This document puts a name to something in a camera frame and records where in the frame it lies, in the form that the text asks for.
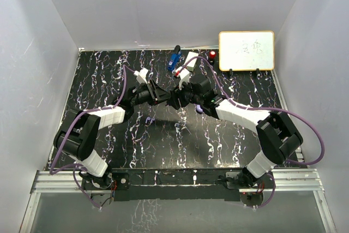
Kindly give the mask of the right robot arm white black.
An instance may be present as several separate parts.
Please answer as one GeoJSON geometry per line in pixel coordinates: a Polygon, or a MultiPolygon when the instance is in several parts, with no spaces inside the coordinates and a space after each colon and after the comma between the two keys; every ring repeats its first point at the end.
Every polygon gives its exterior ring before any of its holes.
{"type": "Polygon", "coordinates": [[[263,175],[283,164],[303,143],[303,138],[285,112],[279,110],[247,110],[243,104],[232,104],[215,93],[205,75],[190,76],[188,71],[176,73],[178,86],[171,91],[168,105],[176,110],[188,104],[200,106],[203,113],[219,120],[230,121],[257,134],[261,150],[231,183],[257,187],[263,175]]]}

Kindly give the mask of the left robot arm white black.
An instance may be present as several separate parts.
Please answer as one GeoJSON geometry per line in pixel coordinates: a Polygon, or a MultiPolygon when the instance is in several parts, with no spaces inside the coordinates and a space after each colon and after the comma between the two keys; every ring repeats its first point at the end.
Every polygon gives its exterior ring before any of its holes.
{"type": "Polygon", "coordinates": [[[111,105],[84,113],[81,110],[69,110],[58,130],[53,145],[61,146],[62,152],[86,169],[81,176],[106,189],[112,184],[111,168],[94,149],[98,131],[114,124],[128,121],[136,105],[147,103],[158,105],[170,99],[171,94],[159,87],[153,80],[139,87],[130,87],[121,100],[111,105]]]}

